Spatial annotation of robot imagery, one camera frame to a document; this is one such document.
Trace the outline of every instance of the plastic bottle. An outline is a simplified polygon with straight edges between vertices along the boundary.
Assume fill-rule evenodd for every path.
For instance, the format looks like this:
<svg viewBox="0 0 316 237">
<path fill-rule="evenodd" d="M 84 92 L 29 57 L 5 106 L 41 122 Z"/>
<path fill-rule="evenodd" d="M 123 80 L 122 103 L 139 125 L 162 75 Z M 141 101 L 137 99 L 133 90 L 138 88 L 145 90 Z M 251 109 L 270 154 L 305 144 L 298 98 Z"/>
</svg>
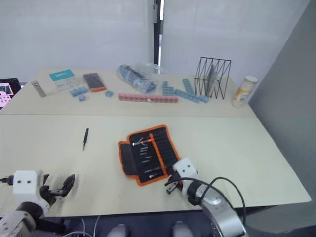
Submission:
<svg viewBox="0 0 316 237">
<path fill-rule="evenodd" d="M 241 86 L 232 99 L 232 105 L 235 107 L 242 107 L 246 104 L 247 99 L 256 86 L 258 79 L 254 76 L 246 76 Z"/>
</svg>

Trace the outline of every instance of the white bottle cap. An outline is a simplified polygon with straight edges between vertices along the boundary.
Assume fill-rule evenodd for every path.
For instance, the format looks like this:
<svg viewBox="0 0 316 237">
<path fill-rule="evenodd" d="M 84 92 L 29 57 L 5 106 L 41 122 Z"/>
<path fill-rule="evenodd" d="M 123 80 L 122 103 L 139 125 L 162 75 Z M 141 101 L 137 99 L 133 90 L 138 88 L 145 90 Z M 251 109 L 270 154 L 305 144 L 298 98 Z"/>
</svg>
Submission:
<svg viewBox="0 0 316 237">
<path fill-rule="evenodd" d="M 257 83 L 258 82 L 258 79 L 256 77 L 254 77 L 254 76 L 246 76 L 246 79 L 248 81 L 253 82 L 253 83 Z"/>
</svg>

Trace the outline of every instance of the person's foot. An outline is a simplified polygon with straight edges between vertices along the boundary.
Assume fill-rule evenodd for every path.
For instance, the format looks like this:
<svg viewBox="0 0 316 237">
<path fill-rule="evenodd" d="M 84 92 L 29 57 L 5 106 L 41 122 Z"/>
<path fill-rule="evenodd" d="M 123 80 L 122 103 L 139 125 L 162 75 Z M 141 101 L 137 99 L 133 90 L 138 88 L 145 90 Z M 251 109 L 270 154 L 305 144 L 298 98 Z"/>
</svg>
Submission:
<svg viewBox="0 0 316 237">
<path fill-rule="evenodd" d="M 193 237 L 193 234 L 189 227 L 182 221 L 177 221 L 172 227 L 173 237 Z"/>
<path fill-rule="evenodd" d="M 124 224 L 119 224 L 115 226 L 108 233 L 107 237 L 127 237 L 128 236 L 128 228 Z"/>
</svg>

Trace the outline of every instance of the black wire metal organizer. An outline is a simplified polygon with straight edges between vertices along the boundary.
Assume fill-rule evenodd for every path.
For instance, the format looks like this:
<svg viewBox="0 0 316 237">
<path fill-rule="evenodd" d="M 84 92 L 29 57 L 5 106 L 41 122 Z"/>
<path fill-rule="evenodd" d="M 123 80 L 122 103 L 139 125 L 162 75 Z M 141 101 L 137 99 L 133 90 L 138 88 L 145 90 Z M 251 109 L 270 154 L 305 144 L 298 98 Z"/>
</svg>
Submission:
<svg viewBox="0 0 316 237">
<path fill-rule="evenodd" d="M 212 98 L 214 94 L 216 99 L 219 95 L 224 99 L 231 65 L 231 60 L 201 57 L 194 77 L 195 95 Z"/>
</svg>

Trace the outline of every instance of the white curtain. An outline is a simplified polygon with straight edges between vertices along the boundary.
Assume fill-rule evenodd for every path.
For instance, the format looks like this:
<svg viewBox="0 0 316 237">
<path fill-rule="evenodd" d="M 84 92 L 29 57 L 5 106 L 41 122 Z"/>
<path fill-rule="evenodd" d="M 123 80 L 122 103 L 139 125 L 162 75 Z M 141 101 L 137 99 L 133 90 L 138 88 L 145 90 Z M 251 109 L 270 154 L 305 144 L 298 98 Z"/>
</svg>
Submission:
<svg viewBox="0 0 316 237">
<path fill-rule="evenodd" d="M 152 0 L 0 0 L 0 78 L 153 62 Z"/>
<path fill-rule="evenodd" d="M 309 0 L 165 0 L 161 66 L 194 75 L 201 56 L 262 80 Z"/>
</svg>

